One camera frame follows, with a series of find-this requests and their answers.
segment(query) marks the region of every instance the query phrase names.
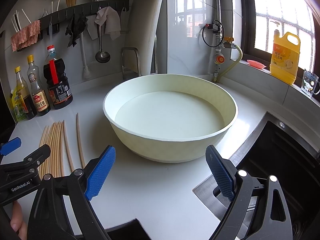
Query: black cloth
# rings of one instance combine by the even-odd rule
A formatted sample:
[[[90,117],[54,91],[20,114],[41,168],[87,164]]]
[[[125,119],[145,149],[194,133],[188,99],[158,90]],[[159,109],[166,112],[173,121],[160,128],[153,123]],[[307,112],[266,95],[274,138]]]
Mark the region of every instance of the black cloth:
[[[70,35],[68,47],[71,45],[73,45],[73,47],[76,46],[76,40],[80,38],[80,34],[84,31],[87,20],[84,14],[73,14],[66,30],[66,35]]]

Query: human hand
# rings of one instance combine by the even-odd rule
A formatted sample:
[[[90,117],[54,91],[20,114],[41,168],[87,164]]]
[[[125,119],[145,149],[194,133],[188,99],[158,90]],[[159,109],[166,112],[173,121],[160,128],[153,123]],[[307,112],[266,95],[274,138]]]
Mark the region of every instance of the human hand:
[[[19,230],[18,236],[21,240],[27,240],[27,225],[23,221],[22,209],[18,201],[13,202],[10,225],[15,232]]]

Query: silver bolt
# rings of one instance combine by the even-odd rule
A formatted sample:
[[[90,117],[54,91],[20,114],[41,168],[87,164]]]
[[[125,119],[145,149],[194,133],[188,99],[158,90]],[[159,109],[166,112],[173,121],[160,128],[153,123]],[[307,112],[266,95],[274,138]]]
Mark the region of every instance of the silver bolt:
[[[82,174],[82,172],[83,172],[82,169],[76,169],[73,173],[76,176],[80,176]]]
[[[276,176],[271,175],[271,176],[270,176],[270,180],[273,181],[273,182],[276,182],[278,179],[277,179]]]
[[[46,175],[43,176],[43,179],[44,180],[49,180],[49,179],[51,179],[51,175],[50,174],[46,174]]]
[[[239,171],[238,171],[238,174],[239,174],[241,177],[247,176],[247,172],[244,171],[244,170],[239,170]]]
[[[279,124],[280,127],[285,128],[285,125],[284,125],[283,122],[279,121],[278,124]]]

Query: yellow jug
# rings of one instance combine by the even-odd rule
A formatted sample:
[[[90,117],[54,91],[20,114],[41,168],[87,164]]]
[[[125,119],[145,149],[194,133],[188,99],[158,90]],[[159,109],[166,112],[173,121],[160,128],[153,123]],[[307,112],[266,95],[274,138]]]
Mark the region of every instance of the yellow jug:
[[[288,40],[288,36],[295,37],[298,40],[298,44],[296,45],[290,42]],[[270,64],[271,75],[289,85],[292,85],[297,78],[299,55],[299,37],[287,32],[280,38],[280,33],[276,30]]]

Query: transparent mug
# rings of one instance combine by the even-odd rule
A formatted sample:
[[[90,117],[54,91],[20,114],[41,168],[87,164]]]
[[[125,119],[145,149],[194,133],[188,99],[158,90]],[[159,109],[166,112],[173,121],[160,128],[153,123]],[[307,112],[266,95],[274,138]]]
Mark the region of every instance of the transparent mug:
[[[319,94],[320,89],[318,92],[314,93],[316,90],[318,79],[319,78],[317,75],[315,75],[312,72],[305,69],[303,72],[301,90],[309,97],[311,97],[313,94],[315,94],[315,95]]]

